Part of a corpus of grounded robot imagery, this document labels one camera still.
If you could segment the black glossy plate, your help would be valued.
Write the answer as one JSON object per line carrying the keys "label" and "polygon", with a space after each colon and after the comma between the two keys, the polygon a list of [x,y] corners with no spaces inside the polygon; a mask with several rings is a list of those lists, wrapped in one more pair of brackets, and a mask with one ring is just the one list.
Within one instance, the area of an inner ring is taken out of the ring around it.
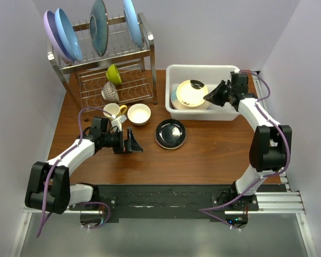
{"label": "black glossy plate", "polygon": [[166,150],[180,148],[186,140],[186,129],[176,119],[166,119],[158,124],[155,132],[156,142]]}

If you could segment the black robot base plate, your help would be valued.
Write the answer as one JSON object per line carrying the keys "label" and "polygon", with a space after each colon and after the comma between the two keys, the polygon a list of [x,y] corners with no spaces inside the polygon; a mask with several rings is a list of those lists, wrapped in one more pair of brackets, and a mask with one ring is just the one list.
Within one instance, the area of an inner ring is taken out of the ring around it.
{"label": "black robot base plate", "polygon": [[203,219],[199,210],[214,208],[213,214],[225,217],[226,211],[257,211],[256,196],[243,196],[225,208],[217,207],[235,196],[229,185],[98,185],[90,205],[70,205],[70,210],[106,210],[98,205],[106,203],[110,222],[121,218]]}

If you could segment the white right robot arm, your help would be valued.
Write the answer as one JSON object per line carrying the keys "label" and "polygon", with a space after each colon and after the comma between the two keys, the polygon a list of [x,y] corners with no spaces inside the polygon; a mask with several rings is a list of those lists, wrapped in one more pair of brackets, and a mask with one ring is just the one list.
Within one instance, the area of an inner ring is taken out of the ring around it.
{"label": "white right robot arm", "polygon": [[292,128],[281,125],[261,106],[261,99],[248,92],[250,71],[235,70],[231,78],[221,83],[204,99],[214,105],[223,106],[229,102],[242,115],[254,131],[249,151],[249,167],[235,181],[222,205],[212,210],[230,207],[240,210],[247,198],[254,196],[257,189],[269,177],[285,172],[291,160]]}

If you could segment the white plastic bin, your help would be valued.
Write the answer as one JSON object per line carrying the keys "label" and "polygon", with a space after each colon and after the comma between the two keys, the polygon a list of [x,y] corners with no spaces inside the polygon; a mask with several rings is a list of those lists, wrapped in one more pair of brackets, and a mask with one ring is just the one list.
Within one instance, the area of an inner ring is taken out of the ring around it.
{"label": "white plastic bin", "polygon": [[214,90],[219,83],[230,79],[231,72],[239,68],[234,65],[185,65],[172,64],[166,69],[165,108],[177,120],[217,120],[232,121],[239,113],[229,103],[223,107],[208,104],[206,110],[180,110],[173,107],[171,95],[174,90],[188,79],[204,83],[208,91]]}

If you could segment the cream plate with black patch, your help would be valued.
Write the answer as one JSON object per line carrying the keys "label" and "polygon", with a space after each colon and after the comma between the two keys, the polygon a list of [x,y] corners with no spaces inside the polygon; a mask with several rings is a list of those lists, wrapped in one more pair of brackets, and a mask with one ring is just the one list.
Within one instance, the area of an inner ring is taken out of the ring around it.
{"label": "cream plate with black patch", "polygon": [[179,102],[187,107],[198,107],[203,104],[209,93],[207,86],[201,81],[190,79],[182,82],[176,90]]}

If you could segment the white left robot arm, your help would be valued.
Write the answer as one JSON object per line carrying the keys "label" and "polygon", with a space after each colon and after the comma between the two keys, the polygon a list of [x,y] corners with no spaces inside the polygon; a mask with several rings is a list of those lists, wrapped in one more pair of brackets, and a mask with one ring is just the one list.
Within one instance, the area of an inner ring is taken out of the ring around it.
{"label": "white left robot arm", "polygon": [[83,130],[63,153],[46,162],[32,165],[25,196],[26,207],[62,214],[68,206],[82,203],[88,210],[100,205],[98,188],[91,184],[70,183],[70,175],[86,159],[102,148],[112,148],[115,154],[142,152],[131,128],[123,135],[118,118],[110,121],[96,116],[90,127]]}

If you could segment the light blue bottom plate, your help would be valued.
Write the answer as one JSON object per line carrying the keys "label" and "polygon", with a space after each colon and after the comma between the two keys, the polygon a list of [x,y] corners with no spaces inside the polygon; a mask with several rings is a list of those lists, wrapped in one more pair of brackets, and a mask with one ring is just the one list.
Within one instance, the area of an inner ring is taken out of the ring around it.
{"label": "light blue bottom plate", "polygon": [[184,104],[182,104],[176,95],[176,89],[171,94],[171,104],[174,109],[177,110],[206,110],[209,108],[210,103],[208,101],[205,101],[203,104],[199,105],[198,107],[188,107]]}

